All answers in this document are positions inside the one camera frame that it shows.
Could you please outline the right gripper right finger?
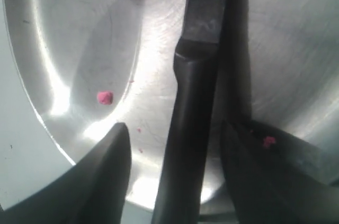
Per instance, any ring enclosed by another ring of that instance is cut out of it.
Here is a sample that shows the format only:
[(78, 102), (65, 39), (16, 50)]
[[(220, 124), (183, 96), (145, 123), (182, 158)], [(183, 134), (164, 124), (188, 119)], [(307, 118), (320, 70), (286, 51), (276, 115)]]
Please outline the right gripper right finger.
[(338, 223), (338, 189), (286, 160), (305, 144), (267, 124), (223, 122), (221, 162), (239, 223)]

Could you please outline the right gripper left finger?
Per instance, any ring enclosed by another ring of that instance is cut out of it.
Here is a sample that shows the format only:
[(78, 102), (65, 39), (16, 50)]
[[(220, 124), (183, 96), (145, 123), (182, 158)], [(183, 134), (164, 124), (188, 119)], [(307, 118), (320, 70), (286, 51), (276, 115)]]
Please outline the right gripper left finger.
[(129, 131), (117, 123), (63, 176), (1, 212), (1, 223), (120, 223), (130, 170)]

